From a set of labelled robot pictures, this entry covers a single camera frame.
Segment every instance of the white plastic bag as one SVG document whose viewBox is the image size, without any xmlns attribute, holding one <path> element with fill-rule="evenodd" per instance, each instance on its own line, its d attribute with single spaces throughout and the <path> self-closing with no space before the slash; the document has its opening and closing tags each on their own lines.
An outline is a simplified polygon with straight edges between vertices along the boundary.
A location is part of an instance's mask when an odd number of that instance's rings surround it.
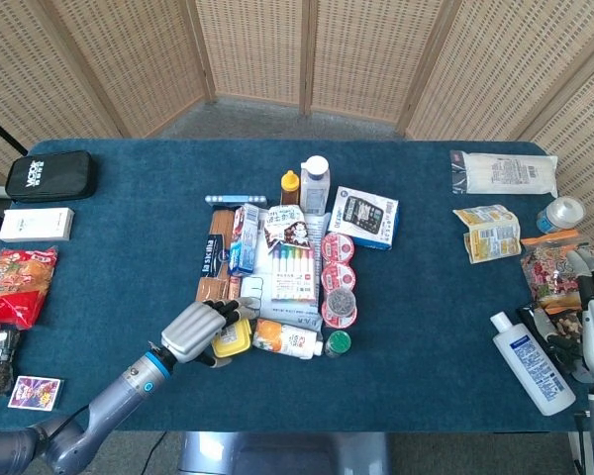
<svg viewBox="0 0 594 475">
<path fill-rule="evenodd" d="M 543 195 L 556 191 L 553 155 L 451 152 L 453 193 Z"/>
</svg>

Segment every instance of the green cap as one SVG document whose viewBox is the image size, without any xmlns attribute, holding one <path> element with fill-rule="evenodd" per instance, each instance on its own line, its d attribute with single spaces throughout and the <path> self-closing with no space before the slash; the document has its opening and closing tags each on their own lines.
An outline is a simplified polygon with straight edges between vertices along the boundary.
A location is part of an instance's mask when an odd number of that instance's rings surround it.
<svg viewBox="0 0 594 475">
<path fill-rule="evenodd" d="M 349 334 L 338 330 L 336 332 L 332 332 L 326 344 L 330 350 L 341 354 L 349 350 L 351 343 L 352 341 L 349 338 Z"/>
</svg>

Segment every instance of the black pouch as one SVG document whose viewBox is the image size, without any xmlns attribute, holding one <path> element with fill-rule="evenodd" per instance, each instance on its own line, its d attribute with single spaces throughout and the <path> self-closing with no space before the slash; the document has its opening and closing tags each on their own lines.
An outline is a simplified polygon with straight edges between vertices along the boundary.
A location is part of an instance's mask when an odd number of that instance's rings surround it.
<svg viewBox="0 0 594 475">
<path fill-rule="evenodd" d="M 18 158 L 11 165 L 5 190 L 14 201 L 79 200 L 95 192 L 96 168 L 84 150 Z"/>
</svg>

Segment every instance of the card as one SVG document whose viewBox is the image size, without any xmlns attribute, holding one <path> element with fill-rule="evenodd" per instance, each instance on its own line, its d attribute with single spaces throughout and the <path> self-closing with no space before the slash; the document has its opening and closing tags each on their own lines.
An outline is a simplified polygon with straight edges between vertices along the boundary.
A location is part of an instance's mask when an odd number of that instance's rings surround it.
<svg viewBox="0 0 594 475">
<path fill-rule="evenodd" d="M 61 379 L 18 376 L 9 407 L 32 411 L 52 411 L 61 389 Z"/>
</svg>

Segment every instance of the blue table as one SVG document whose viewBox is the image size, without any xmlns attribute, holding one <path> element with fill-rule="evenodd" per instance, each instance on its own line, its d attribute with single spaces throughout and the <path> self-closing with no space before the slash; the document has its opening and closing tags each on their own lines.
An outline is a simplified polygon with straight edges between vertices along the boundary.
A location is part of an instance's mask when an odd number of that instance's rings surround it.
<svg viewBox="0 0 594 475">
<path fill-rule="evenodd" d="M 465 226 L 451 212 L 501 203 L 523 237 L 538 236 L 535 216 L 549 195 L 453 195 L 448 158 L 451 149 L 543 153 L 536 145 L 64 140 L 32 153 L 75 149 L 99 163 L 98 191 L 59 205 L 75 211 L 72 238 L 58 245 L 46 307 L 16 364 L 19 374 L 65 379 L 58 412 L 87 404 L 193 300 L 211 222 L 203 197 L 276 199 L 281 175 L 315 153 L 330 162 L 331 201 L 340 184 L 400 200 L 393 249 L 358 248 L 352 261 L 359 316 L 350 353 L 302 361 L 254 349 L 220 370 L 178 366 L 121 428 L 571 430 L 573 409 L 586 406 L 577 384 L 575 408 L 554 417 L 530 401 L 488 320 L 529 302 L 519 258 L 469 264 Z M 45 416 L 6 405 L 0 399 L 0 428 Z"/>
</svg>

